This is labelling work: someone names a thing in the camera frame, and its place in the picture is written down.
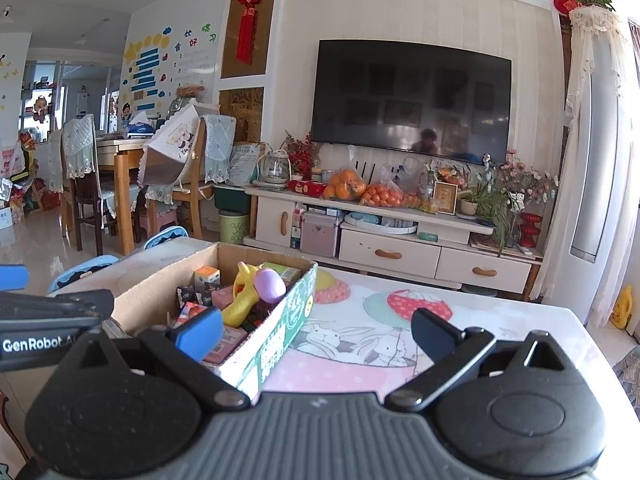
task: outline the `cabinet drawer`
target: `cabinet drawer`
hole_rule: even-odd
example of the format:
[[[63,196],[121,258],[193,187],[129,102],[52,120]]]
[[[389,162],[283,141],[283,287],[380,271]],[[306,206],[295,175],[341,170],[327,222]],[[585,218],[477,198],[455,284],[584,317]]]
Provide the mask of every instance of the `cabinet drawer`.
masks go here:
[[[294,205],[294,202],[287,200],[260,197],[255,239],[268,244],[289,247]]]
[[[433,278],[439,256],[436,246],[342,230],[340,259],[345,262]]]
[[[531,264],[443,248],[436,279],[522,292],[530,270]]]

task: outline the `tv stand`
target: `tv stand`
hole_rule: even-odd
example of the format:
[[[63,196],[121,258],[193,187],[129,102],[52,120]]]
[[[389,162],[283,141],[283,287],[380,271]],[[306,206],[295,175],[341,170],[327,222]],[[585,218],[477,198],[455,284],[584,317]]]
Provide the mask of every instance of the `tv stand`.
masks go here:
[[[474,248],[469,243],[455,241],[468,240],[471,233],[491,234],[492,228],[452,215],[361,206],[358,202],[312,198],[290,190],[272,191],[248,186],[244,192],[252,197],[250,232],[244,238],[245,245],[294,254],[321,264],[451,289],[459,289],[463,283],[485,286],[516,294],[528,301],[542,263],[541,254],[535,253],[535,258],[511,254],[498,256],[497,253]],[[290,246],[296,202],[426,222],[430,232],[445,235],[437,242],[428,242],[415,234],[374,234],[344,222],[340,226],[341,242],[336,257],[305,254]]]

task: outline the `purple egg toy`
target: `purple egg toy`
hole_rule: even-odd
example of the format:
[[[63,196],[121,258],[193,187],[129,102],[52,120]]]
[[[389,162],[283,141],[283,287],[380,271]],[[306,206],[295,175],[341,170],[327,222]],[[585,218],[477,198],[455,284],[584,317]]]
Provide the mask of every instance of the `purple egg toy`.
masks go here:
[[[260,299],[269,304],[278,303],[287,293],[283,279],[273,269],[260,269],[255,273],[255,291]]]

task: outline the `black tv screen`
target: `black tv screen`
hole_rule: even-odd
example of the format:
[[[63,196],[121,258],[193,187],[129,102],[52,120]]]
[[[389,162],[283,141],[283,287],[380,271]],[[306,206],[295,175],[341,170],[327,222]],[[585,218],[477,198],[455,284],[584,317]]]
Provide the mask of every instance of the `black tv screen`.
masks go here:
[[[321,40],[312,139],[503,162],[511,61],[421,43]]]

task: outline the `wooden drawer handle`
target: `wooden drawer handle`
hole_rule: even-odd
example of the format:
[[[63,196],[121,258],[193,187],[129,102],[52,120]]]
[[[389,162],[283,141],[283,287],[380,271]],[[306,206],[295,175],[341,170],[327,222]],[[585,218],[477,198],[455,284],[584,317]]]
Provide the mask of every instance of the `wooden drawer handle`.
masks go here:
[[[376,256],[380,256],[380,258],[389,258],[390,260],[402,259],[402,253],[387,253],[382,249],[376,249]]]
[[[486,276],[488,278],[494,278],[495,276],[498,275],[498,271],[497,270],[485,270],[485,269],[481,269],[480,267],[474,267],[471,272],[473,272],[474,274],[477,274],[478,276]]]
[[[286,211],[282,213],[280,217],[280,234],[282,236],[287,236],[287,220],[289,219],[289,213]]]

